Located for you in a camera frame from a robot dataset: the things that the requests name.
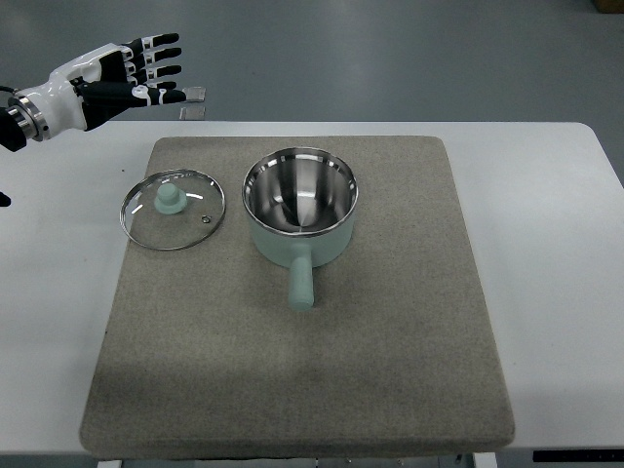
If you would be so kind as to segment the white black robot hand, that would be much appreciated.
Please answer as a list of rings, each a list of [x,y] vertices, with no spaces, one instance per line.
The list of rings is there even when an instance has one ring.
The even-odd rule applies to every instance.
[[[160,64],[181,54],[178,40],[167,33],[106,44],[53,70],[46,83],[9,93],[5,107],[27,144],[92,131],[130,108],[184,102],[170,79],[181,67]]]

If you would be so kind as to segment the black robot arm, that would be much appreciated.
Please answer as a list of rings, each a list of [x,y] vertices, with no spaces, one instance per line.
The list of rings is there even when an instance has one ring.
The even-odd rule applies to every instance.
[[[12,88],[1,85],[1,93],[12,94],[14,91]],[[1,145],[12,152],[17,152],[26,146],[26,137],[19,123],[10,115],[9,108],[3,106],[1,106]],[[11,198],[2,191],[0,196],[1,208],[8,208],[12,203]]]

